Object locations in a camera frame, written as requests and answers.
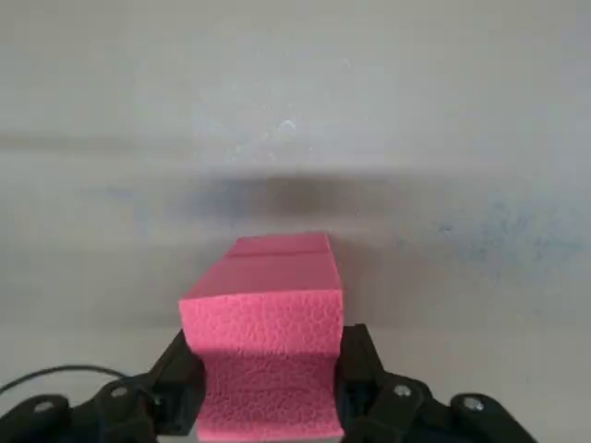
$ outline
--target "screw head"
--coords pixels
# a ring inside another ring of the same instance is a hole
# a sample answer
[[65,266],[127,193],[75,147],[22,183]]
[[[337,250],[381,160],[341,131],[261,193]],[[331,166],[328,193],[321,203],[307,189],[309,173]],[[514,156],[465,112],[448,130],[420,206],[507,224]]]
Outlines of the screw head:
[[396,385],[394,387],[394,394],[396,394],[398,397],[410,397],[412,393],[413,391],[406,385]]
[[35,405],[35,409],[33,409],[34,413],[44,413],[45,411],[49,411],[54,407],[54,404],[50,401],[42,401],[41,403],[37,403]]
[[482,401],[475,399],[474,397],[466,397],[464,399],[464,407],[477,413],[484,410],[484,404],[482,404]]
[[127,388],[125,386],[118,386],[111,391],[111,397],[113,397],[115,399],[117,397],[123,397],[126,394],[127,394]]

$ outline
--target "blue stain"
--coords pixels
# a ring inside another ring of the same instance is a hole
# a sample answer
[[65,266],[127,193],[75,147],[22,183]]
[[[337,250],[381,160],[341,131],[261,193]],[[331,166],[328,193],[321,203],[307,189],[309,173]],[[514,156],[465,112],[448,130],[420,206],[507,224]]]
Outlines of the blue stain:
[[498,200],[484,209],[480,223],[456,229],[449,222],[436,222],[435,229],[460,259],[485,266],[497,281],[501,275],[514,275],[516,269],[519,273],[559,269],[587,251],[585,240],[567,232],[570,215],[556,205]]
[[403,250],[405,248],[406,248],[406,240],[404,240],[403,238],[399,238],[398,241],[396,242],[396,249]]

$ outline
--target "pink object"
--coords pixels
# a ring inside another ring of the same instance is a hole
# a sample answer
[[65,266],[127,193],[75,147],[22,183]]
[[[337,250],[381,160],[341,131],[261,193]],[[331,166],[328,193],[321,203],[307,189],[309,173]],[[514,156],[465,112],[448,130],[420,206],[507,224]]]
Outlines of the pink object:
[[333,397],[343,289],[327,234],[241,238],[179,305],[207,370],[199,439],[343,433]]

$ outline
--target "pink sponge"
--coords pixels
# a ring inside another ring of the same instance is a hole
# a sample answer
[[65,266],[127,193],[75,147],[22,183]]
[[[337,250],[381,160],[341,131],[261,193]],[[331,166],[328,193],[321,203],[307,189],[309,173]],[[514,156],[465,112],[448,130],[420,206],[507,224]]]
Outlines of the pink sponge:
[[179,302],[204,361],[199,439],[340,436],[343,290],[324,233],[239,239]]

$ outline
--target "foam texture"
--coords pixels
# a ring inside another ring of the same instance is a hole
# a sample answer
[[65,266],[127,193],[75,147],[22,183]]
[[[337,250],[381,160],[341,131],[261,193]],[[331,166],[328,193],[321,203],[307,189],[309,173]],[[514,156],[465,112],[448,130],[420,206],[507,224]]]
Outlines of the foam texture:
[[199,439],[343,434],[333,396],[343,290],[327,234],[241,238],[179,306],[207,370]]

